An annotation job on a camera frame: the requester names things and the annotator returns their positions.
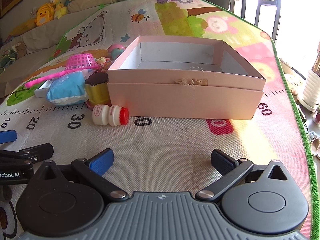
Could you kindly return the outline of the grey sofa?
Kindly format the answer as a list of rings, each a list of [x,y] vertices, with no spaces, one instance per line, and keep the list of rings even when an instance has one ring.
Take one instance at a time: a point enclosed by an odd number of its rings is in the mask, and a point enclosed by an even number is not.
[[[47,63],[63,35],[99,9],[100,7],[97,6],[67,14],[5,44],[1,48],[1,54],[19,42],[23,42],[26,55],[17,59],[1,74],[1,97],[13,92],[26,78]]]

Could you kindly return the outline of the green knitted cloth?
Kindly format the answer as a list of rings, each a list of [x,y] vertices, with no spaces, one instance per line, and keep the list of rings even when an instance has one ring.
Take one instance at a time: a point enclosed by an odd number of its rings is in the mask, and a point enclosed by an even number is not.
[[[13,49],[7,50],[1,57],[1,68],[6,68],[17,59],[17,53]]]

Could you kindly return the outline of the blue tissue pack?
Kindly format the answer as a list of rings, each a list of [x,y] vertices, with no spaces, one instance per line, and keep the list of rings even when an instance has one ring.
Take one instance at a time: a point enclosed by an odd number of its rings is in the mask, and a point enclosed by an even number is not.
[[[81,71],[55,79],[46,95],[47,101],[56,106],[69,106],[88,100],[85,79]]]

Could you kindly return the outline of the small yellow plush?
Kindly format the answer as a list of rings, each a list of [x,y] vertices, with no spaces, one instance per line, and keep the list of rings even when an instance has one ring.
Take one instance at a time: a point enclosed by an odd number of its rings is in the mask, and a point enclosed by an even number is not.
[[[50,5],[54,8],[54,19],[60,19],[62,16],[67,15],[68,8],[64,6],[60,0],[50,0]]]

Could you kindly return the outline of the grey battery charger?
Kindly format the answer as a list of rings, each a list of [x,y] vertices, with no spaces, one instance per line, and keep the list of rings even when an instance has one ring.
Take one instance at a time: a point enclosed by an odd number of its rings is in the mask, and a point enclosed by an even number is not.
[[[49,92],[52,83],[53,80],[45,81],[39,88],[35,89],[35,96],[37,98],[45,98],[47,96],[47,93]]]

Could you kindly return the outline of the pink cardboard box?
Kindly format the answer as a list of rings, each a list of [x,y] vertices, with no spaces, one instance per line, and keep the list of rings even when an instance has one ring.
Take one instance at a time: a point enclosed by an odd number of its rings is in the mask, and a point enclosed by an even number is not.
[[[250,120],[265,78],[221,40],[139,36],[107,71],[112,104],[132,116]]]

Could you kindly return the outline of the colourful cartoon play mat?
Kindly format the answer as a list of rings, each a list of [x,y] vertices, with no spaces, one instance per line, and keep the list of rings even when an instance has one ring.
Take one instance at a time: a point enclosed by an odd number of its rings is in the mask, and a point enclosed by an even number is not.
[[[1,103],[1,239],[319,239],[272,38],[204,0],[77,20]]]

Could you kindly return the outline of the white bottle red cap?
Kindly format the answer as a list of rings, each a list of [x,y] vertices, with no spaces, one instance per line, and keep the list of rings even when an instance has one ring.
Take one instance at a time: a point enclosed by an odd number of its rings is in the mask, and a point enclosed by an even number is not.
[[[129,111],[127,108],[117,105],[96,105],[92,110],[92,120],[94,124],[101,126],[127,125]]]

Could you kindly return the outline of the white ribbed plant pot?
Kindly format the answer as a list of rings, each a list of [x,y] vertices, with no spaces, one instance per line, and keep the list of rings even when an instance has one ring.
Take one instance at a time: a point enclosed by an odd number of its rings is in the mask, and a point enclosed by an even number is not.
[[[299,90],[297,99],[309,111],[314,112],[319,103],[320,77],[309,70],[306,81]]]

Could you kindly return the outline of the yellow duck plush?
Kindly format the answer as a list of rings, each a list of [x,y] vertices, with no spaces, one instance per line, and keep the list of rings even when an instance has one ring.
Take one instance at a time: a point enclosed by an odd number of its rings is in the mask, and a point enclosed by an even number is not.
[[[36,27],[44,25],[54,18],[55,9],[50,3],[46,3],[39,7],[36,12],[36,17],[26,20],[20,25],[16,26],[10,33],[10,36],[20,36],[23,33],[30,31]]]

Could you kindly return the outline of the pink round toy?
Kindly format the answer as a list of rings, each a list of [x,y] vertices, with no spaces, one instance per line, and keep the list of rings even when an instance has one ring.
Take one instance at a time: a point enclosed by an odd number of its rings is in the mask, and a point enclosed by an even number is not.
[[[125,47],[121,44],[113,44],[111,45],[107,51],[113,60],[116,60],[122,52],[124,52]]]

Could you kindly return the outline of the pink plastic strainer scoop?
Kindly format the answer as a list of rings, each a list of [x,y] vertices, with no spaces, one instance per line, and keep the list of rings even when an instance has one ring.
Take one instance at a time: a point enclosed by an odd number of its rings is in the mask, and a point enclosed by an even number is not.
[[[71,56],[65,66],[65,70],[53,73],[47,76],[39,77],[38,79],[28,81],[24,84],[25,88],[31,88],[32,86],[41,83],[43,81],[56,79],[62,77],[72,72],[87,70],[87,69],[97,69],[100,66],[96,63],[94,57],[90,53],[76,54]]]

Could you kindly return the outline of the yellow toy pudding cup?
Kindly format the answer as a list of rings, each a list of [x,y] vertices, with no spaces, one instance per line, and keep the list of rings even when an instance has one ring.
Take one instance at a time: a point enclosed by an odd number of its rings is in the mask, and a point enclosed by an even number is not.
[[[111,106],[108,93],[108,75],[105,72],[95,72],[85,80],[85,90],[88,95],[87,106],[93,109],[96,105]]]

